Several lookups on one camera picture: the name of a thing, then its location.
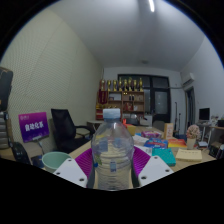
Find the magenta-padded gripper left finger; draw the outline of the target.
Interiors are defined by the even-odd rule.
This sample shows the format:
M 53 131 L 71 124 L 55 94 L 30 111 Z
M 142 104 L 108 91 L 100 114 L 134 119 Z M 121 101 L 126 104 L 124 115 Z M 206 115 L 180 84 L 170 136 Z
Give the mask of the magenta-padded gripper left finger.
M 92 167 L 92 151 L 88 149 L 75 159 L 66 159 L 54 172 L 54 175 L 86 188 L 92 173 Z

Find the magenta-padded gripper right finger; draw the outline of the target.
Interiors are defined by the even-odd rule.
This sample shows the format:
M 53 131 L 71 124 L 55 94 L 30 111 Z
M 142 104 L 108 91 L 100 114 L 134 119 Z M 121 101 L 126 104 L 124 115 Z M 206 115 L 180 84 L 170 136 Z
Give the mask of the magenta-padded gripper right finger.
M 132 162 L 132 184 L 134 187 L 143 187 L 173 173 L 173 170 L 159 157 L 152 156 L 134 147 Z

